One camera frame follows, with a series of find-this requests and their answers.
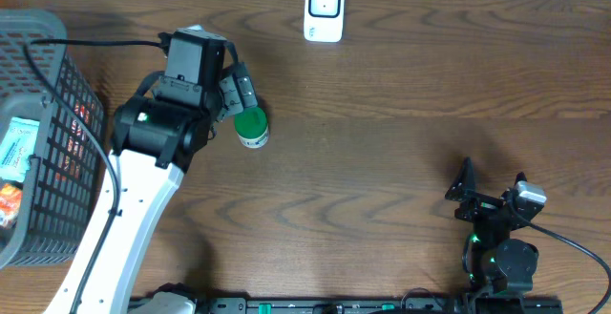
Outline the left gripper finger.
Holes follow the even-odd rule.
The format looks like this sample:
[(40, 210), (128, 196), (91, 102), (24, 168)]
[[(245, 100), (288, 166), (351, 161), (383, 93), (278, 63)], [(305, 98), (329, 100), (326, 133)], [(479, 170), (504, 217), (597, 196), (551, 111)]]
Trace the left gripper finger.
[(243, 107), (245, 109), (257, 107), (258, 99), (254, 84), (244, 62), (235, 64), (234, 78)]
[(219, 116), (242, 113), (244, 106), (235, 80), (228, 76), (220, 82), (222, 105)]

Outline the green lid jar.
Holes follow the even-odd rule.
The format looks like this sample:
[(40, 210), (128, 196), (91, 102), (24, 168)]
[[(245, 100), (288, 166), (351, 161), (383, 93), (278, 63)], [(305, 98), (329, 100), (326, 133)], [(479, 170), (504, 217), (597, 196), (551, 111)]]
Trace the green lid jar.
[(269, 139), (268, 120), (260, 107), (249, 108), (235, 115), (234, 127), (239, 141), (246, 148), (262, 148)]

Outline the orange snack bar wrapper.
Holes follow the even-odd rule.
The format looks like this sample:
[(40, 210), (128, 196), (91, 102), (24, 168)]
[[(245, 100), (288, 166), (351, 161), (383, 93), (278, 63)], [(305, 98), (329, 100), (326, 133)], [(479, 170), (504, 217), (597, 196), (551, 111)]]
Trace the orange snack bar wrapper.
[(11, 228), (15, 223), (22, 200), (22, 190), (12, 184), (5, 183), (0, 192), (1, 227)]

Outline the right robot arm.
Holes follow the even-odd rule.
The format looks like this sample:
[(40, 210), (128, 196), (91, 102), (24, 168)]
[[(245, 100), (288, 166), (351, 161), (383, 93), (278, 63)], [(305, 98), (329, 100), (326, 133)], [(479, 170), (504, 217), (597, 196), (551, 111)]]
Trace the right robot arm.
[(500, 196), (482, 194), (476, 190), (473, 163), (467, 157), (445, 199), (457, 202), (454, 216), (473, 226), (462, 254), (470, 290), (454, 301), (454, 308), (463, 313), (524, 313), (539, 253), (511, 233), (528, 226), (543, 209), (547, 198), (542, 188), (519, 173)]

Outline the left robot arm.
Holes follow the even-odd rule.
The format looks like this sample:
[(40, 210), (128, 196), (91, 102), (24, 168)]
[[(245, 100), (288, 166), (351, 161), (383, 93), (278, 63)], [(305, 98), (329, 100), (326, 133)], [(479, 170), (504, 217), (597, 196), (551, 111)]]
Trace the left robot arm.
[(193, 28), (156, 42), (167, 64), (114, 114), (102, 188), (50, 313), (125, 313), (153, 232), (215, 123), (256, 106), (232, 42)]

